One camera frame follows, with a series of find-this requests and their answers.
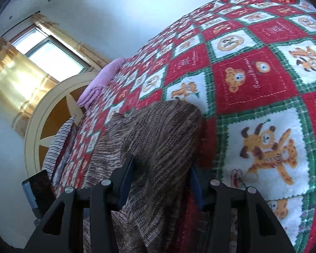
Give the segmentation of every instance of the window pane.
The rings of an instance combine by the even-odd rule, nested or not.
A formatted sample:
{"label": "window pane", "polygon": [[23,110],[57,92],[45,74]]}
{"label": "window pane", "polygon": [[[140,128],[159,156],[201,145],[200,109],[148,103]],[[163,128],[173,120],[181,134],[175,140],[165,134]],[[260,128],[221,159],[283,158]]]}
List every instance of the window pane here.
{"label": "window pane", "polygon": [[20,39],[13,43],[13,46],[20,51],[22,54],[26,54],[31,48],[45,39],[46,36],[39,32],[36,28],[32,29]]}
{"label": "window pane", "polygon": [[84,69],[84,66],[49,41],[30,55],[29,59],[59,82],[79,74]]}

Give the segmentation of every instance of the wooden headboard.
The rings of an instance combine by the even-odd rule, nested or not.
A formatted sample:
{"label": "wooden headboard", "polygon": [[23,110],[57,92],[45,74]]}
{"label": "wooden headboard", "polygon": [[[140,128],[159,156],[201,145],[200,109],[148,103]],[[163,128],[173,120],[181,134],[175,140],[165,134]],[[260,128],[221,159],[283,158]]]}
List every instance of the wooden headboard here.
{"label": "wooden headboard", "polygon": [[44,157],[54,135],[72,115],[75,124],[82,119],[85,109],[76,101],[97,72],[70,77],[54,86],[38,103],[29,120],[24,139],[24,156],[28,177],[41,171]]}

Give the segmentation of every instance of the window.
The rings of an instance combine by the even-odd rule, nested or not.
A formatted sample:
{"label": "window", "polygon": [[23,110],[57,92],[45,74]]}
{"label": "window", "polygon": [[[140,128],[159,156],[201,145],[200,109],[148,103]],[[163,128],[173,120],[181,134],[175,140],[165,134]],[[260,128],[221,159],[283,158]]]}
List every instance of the window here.
{"label": "window", "polygon": [[62,43],[38,28],[22,35],[13,46],[59,82],[90,68]]}

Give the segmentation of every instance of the red checkered blanket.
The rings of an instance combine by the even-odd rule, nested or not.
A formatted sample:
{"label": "red checkered blanket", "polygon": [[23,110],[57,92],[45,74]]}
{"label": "red checkered blanket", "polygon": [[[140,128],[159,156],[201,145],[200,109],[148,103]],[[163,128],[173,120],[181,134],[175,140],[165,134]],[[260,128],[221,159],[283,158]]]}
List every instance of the red checkered blanket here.
{"label": "red checkered blanket", "polygon": [[[316,10],[309,0],[214,0],[152,38],[87,111],[58,192],[84,185],[95,143],[113,113],[126,116],[174,99],[196,105],[206,118],[202,165],[231,187],[256,187],[296,251],[311,249]],[[184,208],[175,252],[197,250],[189,242],[203,214],[187,190]]]}

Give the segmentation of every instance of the curtain rod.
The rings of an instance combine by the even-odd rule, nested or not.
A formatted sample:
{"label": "curtain rod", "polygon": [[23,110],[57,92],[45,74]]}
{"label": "curtain rod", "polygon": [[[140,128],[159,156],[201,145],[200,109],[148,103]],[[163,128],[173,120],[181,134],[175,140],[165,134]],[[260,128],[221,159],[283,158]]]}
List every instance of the curtain rod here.
{"label": "curtain rod", "polygon": [[21,24],[23,21],[27,20],[28,18],[32,17],[35,13],[33,13],[32,15],[28,16],[27,18],[24,18],[22,21],[20,21],[19,23],[17,23],[15,26],[11,27],[9,30],[7,30],[3,35],[1,35],[1,37],[3,37],[6,33],[10,32],[13,28],[15,28],[17,25]]}

